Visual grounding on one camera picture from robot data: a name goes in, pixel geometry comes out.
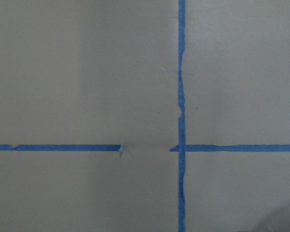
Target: painted wall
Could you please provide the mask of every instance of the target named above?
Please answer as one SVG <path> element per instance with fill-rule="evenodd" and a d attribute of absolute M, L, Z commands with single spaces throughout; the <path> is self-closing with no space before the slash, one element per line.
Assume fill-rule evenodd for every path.
<path fill-rule="evenodd" d="M 290 0 L 187 0 L 187 144 L 290 144 Z M 0 0 L 0 232 L 177 231 L 176 0 Z M 187 232 L 290 201 L 290 153 L 187 153 Z"/>

